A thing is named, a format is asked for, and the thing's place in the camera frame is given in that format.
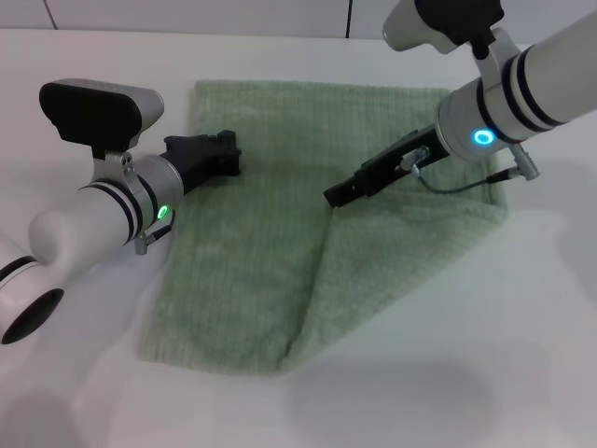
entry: table surface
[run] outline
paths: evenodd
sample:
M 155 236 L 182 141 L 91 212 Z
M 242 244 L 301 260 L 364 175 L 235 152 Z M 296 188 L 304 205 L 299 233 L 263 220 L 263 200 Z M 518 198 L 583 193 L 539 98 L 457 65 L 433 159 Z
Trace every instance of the table surface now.
M 166 104 L 136 154 L 191 132 L 198 79 L 458 88 L 467 49 L 382 42 L 0 31 L 2 229 L 89 182 L 87 149 L 60 140 L 37 99 L 88 77 Z M 278 379 L 138 359 L 167 239 L 124 247 L 85 275 L 34 336 L 0 348 L 0 444 L 10 447 L 511 448 L 597 446 L 597 115 L 528 142 L 543 175 L 506 184 L 507 223 L 322 355 Z M 504 163 L 509 156 L 502 155 Z

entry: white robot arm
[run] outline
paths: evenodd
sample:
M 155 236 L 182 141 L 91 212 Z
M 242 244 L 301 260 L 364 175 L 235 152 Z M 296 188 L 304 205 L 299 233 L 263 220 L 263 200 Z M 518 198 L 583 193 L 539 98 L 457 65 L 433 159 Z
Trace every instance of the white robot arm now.
M 63 140 L 91 147 L 93 179 L 35 217 L 29 254 L 0 231 L 0 341 L 39 328 L 91 266 L 133 242 L 138 255 L 172 229 L 183 196 L 214 176 L 239 175 L 235 134 L 167 137 L 166 152 L 133 162 L 129 149 L 155 123 L 157 92 L 88 79 L 42 87 L 40 104 Z M 159 219 L 170 224 L 148 233 Z
M 383 26 L 392 49 L 431 44 L 449 53 L 469 43 L 480 77 L 444 99 L 435 123 L 326 191 L 331 206 L 373 196 L 409 174 L 439 193 L 539 176 L 521 143 L 597 108 L 597 11 L 524 52 L 492 29 L 503 17 L 500 0 L 401 0 Z M 470 186 L 438 191 L 422 177 L 421 168 L 447 156 L 478 161 L 507 147 L 516 166 Z

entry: white wall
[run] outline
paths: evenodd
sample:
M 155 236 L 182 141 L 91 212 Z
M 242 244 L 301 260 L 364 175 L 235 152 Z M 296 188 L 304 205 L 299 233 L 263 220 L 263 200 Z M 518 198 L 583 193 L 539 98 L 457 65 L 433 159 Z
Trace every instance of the white wall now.
M 343 37 L 349 0 L 48 0 L 61 29 Z M 351 37 L 379 38 L 397 0 L 354 0 Z M 504 26 L 534 43 L 597 0 L 502 0 Z M 50 28 L 43 0 L 0 0 L 0 27 Z
M 354 0 L 351 37 L 380 38 L 397 0 Z M 508 29 L 519 44 L 533 44 L 597 8 L 597 0 L 502 0 Z
M 61 29 L 344 37 L 348 0 L 49 0 L 49 6 Z
M 0 0 L 0 28 L 51 28 L 42 0 Z

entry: green towel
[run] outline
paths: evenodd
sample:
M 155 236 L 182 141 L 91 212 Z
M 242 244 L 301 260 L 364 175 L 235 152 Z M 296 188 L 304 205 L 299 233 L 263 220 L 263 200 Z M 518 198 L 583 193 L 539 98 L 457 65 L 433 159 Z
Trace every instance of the green towel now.
M 145 358 L 201 371 L 289 371 L 404 297 L 506 217 L 496 187 L 453 196 L 405 178 L 331 210 L 323 191 L 433 122 L 442 90 L 201 81 L 196 133 L 237 133 L 243 174 L 188 195 Z M 494 172 L 448 158 L 438 188 Z

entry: black cable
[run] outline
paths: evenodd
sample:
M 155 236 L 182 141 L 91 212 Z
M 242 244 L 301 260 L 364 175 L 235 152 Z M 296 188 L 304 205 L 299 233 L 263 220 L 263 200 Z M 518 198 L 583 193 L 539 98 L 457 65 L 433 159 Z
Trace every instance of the black cable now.
M 52 22 L 52 26 L 55 30 L 58 30 L 58 26 L 56 26 L 56 21 L 54 20 L 54 16 L 52 16 L 52 11 L 49 10 L 48 0 L 44 0 L 44 6 L 46 7 L 46 12 L 48 13 L 49 20 Z
M 351 20 L 353 18 L 353 0 L 348 0 L 348 17 L 346 18 L 346 38 L 351 36 Z
M 435 194 L 458 194 L 463 193 L 465 191 L 469 191 L 470 189 L 475 189 L 476 187 L 481 187 L 483 185 L 491 185 L 491 184 L 498 184 L 500 182 L 505 182 L 510 179 L 514 179 L 521 175 L 518 167 L 507 168 L 506 170 L 500 171 L 494 175 L 489 175 L 485 179 L 480 180 L 478 182 L 474 182 L 472 184 L 465 185 L 464 187 L 460 187 L 459 189 L 435 189 L 431 187 L 425 179 L 423 179 L 423 175 L 421 170 L 416 165 L 412 166 L 411 169 L 414 176 L 417 178 L 421 184 Z
M 481 185 L 487 185 L 487 180 L 483 179 L 483 180 L 480 180 L 479 182 L 475 182 L 474 184 L 469 184 L 464 187 L 460 187 L 459 189 L 434 189 L 422 177 L 417 176 L 417 179 L 419 179 L 419 182 L 421 182 L 426 189 L 428 189 L 429 191 L 431 191 L 432 193 L 435 193 L 435 194 L 463 193 L 465 191 L 469 191 L 470 189 L 475 189 L 476 187 L 480 187 Z

